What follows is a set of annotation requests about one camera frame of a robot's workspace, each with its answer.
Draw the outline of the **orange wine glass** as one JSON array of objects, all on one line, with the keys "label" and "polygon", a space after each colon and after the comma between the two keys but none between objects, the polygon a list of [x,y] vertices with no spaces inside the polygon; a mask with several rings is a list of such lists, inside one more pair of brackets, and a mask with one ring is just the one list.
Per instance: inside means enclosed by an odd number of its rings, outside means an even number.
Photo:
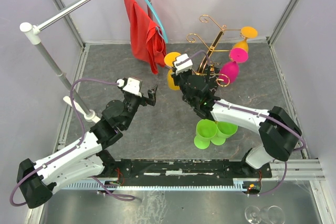
[{"label": "orange wine glass", "polygon": [[170,67],[168,73],[167,73],[167,85],[171,90],[179,90],[179,86],[176,86],[174,84],[174,80],[171,76],[171,74],[173,73],[172,67],[173,67],[173,62],[176,60],[176,58],[178,56],[180,56],[181,54],[179,52],[170,52],[168,54],[166,54],[165,58],[164,58],[164,62],[166,64],[166,66]]},{"label": "orange wine glass", "polygon": [[242,50],[248,52],[249,47],[248,47],[247,40],[256,38],[258,36],[258,31],[251,26],[245,26],[240,30],[240,36],[241,36],[242,40],[235,43],[234,46],[232,47],[232,49],[239,48],[239,49],[242,49]]}]

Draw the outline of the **pink wine glass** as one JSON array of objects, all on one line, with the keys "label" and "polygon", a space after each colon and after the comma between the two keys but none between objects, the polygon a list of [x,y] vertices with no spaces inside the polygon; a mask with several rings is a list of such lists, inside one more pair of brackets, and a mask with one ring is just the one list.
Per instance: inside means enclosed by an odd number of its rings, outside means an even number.
[{"label": "pink wine glass", "polygon": [[229,53],[230,62],[221,68],[217,83],[226,87],[235,82],[239,75],[239,64],[248,60],[248,52],[241,48],[234,48]]}]

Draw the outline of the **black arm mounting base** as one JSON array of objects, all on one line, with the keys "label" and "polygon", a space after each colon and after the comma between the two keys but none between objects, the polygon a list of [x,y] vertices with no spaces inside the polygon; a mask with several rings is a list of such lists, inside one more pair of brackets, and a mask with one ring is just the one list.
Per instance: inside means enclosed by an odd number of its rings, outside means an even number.
[{"label": "black arm mounting base", "polygon": [[121,179],[122,186],[173,188],[232,186],[234,179],[272,178],[272,173],[269,163],[254,169],[239,159],[115,159],[95,177]]}]

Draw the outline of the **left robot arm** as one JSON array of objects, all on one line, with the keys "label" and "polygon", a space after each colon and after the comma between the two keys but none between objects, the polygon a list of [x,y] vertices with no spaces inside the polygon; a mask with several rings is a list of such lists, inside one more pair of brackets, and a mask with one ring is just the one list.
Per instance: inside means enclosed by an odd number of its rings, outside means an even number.
[{"label": "left robot arm", "polygon": [[46,203],[56,192],[86,177],[102,174],[112,176],[115,160],[107,148],[117,142],[126,131],[139,106],[155,106],[157,86],[148,90],[145,97],[140,85],[119,79],[118,87],[124,99],[110,101],[89,131],[65,148],[33,162],[27,158],[19,164],[17,184],[24,197],[23,205],[30,209]]}]

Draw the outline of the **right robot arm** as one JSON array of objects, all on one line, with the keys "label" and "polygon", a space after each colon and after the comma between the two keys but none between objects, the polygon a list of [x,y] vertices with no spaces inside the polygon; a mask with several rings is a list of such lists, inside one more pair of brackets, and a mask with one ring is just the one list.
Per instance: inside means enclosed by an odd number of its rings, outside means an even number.
[{"label": "right robot arm", "polygon": [[174,68],[171,76],[182,91],[183,101],[201,119],[235,124],[260,136],[261,144],[248,151],[240,164],[244,176],[253,177],[272,160],[286,162],[296,151],[302,133],[283,108],[260,110],[230,103],[214,95],[208,77],[194,74],[192,70]]}]

